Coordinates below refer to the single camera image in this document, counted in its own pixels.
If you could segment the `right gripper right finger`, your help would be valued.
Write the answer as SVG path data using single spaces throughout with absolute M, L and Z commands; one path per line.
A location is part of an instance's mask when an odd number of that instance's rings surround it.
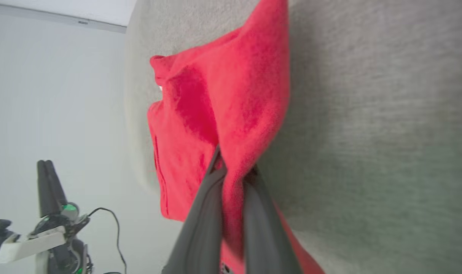
M 257 166 L 244 178 L 247 274 L 302 274 L 299 260 Z

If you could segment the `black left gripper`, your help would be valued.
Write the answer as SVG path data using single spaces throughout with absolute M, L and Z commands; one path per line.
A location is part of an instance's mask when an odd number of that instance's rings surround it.
M 89 219 L 79 215 L 76 204 L 67 202 L 53 161 L 37 162 L 37 187 L 41 220 L 33 230 L 33 239 L 61 232 L 62 245 L 36 254 L 36 274 L 90 274 L 88 247 L 77 237 Z

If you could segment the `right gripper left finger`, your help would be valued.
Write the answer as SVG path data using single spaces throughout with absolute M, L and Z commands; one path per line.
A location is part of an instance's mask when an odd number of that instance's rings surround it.
M 222 185 L 227 168 L 225 163 L 215 168 L 220 159 L 217 146 L 163 274 L 221 272 Z

